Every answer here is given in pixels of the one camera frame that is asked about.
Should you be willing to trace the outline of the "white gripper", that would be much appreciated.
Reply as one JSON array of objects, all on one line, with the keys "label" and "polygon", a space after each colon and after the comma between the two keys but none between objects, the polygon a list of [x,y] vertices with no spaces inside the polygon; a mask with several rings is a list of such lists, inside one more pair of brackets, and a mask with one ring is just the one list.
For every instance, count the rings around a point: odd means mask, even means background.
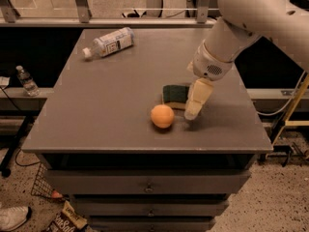
[{"label": "white gripper", "polygon": [[232,68],[232,62],[222,61],[214,57],[201,42],[195,51],[187,69],[194,75],[202,77],[196,79],[189,87],[185,104],[184,118],[194,120],[213,91],[212,81],[219,80]]}]

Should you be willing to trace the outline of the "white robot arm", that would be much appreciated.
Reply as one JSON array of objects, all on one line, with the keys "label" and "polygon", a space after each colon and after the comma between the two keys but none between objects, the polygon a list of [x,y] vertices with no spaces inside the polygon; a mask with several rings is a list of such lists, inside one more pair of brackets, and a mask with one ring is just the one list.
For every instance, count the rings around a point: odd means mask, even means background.
[{"label": "white robot arm", "polygon": [[268,39],[309,71],[309,12],[290,0],[217,0],[221,17],[197,48],[188,68],[196,75],[190,85],[184,117],[195,119],[209,99],[213,83],[235,59],[261,37]]}]

